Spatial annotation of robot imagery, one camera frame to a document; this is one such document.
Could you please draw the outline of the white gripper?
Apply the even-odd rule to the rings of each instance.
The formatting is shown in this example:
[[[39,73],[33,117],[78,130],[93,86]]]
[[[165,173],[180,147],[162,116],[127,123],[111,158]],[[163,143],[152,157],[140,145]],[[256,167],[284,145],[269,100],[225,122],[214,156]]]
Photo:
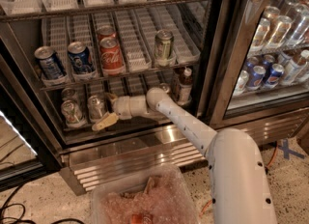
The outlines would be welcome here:
[[[113,103],[112,108],[115,113],[106,112],[104,116],[92,125],[93,131],[100,131],[109,126],[115,125],[119,118],[129,120],[133,117],[142,117],[148,113],[148,106],[145,96],[123,96],[107,93],[106,98]]]

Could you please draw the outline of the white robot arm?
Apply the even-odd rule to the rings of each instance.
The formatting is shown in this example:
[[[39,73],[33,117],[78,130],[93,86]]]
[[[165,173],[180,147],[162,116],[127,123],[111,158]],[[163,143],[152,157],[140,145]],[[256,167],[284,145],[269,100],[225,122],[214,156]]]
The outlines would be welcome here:
[[[149,90],[146,100],[208,161],[214,224],[277,224],[262,156],[248,134],[213,130],[160,88]],[[97,187],[92,224],[200,223],[180,170],[162,165]]]

